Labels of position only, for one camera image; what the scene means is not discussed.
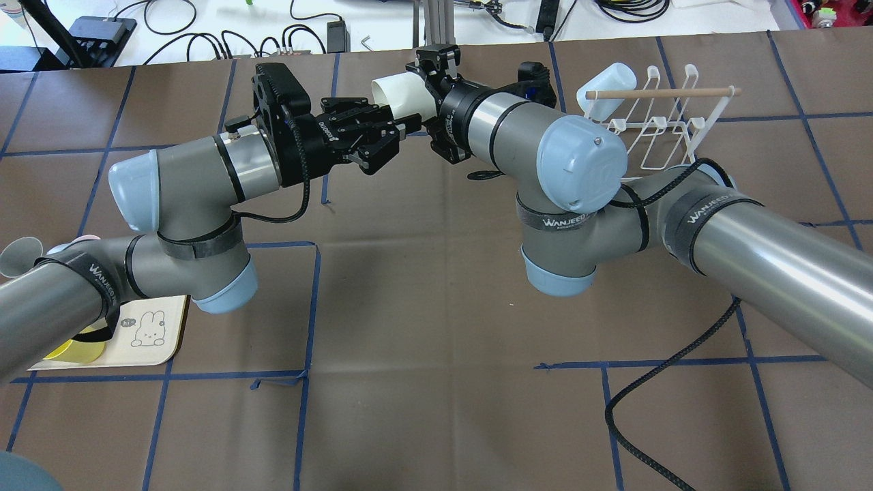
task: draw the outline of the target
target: bunny face illustration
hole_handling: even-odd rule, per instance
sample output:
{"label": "bunny face illustration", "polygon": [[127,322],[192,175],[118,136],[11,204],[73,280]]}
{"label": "bunny face illustration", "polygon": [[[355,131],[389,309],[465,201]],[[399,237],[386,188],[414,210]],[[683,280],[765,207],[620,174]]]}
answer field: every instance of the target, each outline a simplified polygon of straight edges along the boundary
{"label": "bunny face illustration", "polygon": [[146,312],[140,318],[140,327],[136,329],[134,340],[130,342],[133,347],[138,346],[162,346],[167,328],[164,326],[164,313]]}

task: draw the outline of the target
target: white wire rack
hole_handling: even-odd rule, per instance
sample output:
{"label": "white wire rack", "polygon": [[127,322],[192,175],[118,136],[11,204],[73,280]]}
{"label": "white wire rack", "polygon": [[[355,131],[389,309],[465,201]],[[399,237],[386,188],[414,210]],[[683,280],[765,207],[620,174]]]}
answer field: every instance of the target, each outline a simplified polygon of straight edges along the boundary
{"label": "white wire rack", "polygon": [[[697,157],[695,151],[700,146],[718,118],[725,111],[725,107],[733,97],[741,94],[734,87],[727,88],[698,88],[700,73],[694,65],[685,66],[685,79],[678,89],[661,89],[661,72],[657,66],[650,66],[647,70],[648,77],[642,89],[630,91],[590,91],[586,98],[591,100],[591,107],[586,114],[595,114],[595,105],[598,100],[625,99],[633,100],[634,103],[624,117],[612,118],[601,122],[603,126],[615,133],[622,135],[626,132],[636,131],[636,138],[628,146],[628,155],[643,153],[639,166],[642,170],[663,170],[671,165],[681,163],[693,163]],[[694,99],[706,97],[719,97],[718,103],[712,109],[709,117],[687,118],[688,107]],[[655,100],[673,99],[668,115],[653,114]],[[644,117],[638,117],[645,109]],[[652,149],[656,147],[656,141],[663,142],[666,137],[672,135],[667,144],[672,148],[666,158],[663,152],[653,156]]]}

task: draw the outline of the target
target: power adapter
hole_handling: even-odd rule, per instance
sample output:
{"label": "power adapter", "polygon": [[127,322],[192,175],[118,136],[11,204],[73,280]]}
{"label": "power adapter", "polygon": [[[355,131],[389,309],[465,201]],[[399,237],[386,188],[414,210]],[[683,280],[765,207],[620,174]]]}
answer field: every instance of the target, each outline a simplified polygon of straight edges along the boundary
{"label": "power adapter", "polygon": [[352,42],[346,29],[346,21],[337,20],[327,23],[327,52],[349,52]]}

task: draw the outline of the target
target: yellow bowl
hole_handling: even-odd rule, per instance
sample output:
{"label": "yellow bowl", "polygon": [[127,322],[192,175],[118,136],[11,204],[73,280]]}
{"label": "yellow bowl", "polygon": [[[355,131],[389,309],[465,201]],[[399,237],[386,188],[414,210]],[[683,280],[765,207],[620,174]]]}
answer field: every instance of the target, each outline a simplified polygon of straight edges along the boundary
{"label": "yellow bowl", "polygon": [[[88,326],[82,332],[91,332],[96,330],[97,324]],[[78,342],[69,340],[58,346],[53,352],[46,355],[44,360],[52,360],[55,362],[72,362],[72,363],[90,363],[103,354],[103,349],[106,347],[105,342]]]}

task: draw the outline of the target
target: red object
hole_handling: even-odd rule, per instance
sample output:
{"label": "red object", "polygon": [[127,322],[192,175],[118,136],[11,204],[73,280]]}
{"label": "red object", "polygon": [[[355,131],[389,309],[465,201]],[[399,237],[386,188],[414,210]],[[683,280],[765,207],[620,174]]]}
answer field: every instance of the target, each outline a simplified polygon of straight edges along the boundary
{"label": "red object", "polygon": [[[807,17],[803,13],[803,9],[801,9],[802,2],[800,0],[791,0],[791,3],[794,5],[794,9],[797,10],[797,15],[800,16],[804,25],[807,26],[807,29],[811,29],[811,17]],[[855,0],[830,0],[830,2],[825,3],[821,7],[834,9],[836,12],[836,24],[834,24],[834,27],[857,27],[864,25],[864,21],[873,13],[873,11],[866,14],[855,12]]]}

